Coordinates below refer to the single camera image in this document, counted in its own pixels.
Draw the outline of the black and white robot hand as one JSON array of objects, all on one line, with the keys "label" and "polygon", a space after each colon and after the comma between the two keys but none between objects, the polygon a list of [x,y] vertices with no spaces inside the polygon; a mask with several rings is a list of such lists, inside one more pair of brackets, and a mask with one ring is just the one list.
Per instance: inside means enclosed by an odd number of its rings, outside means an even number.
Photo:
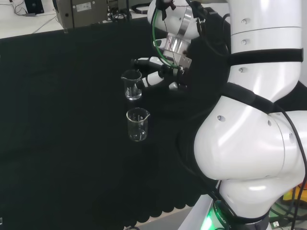
[{"label": "black and white robot hand", "polygon": [[142,73],[142,79],[136,85],[139,89],[168,88],[172,91],[185,91],[187,77],[192,60],[180,56],[178,68],[167,64],[159,57],[132,59],[131,66]]}]

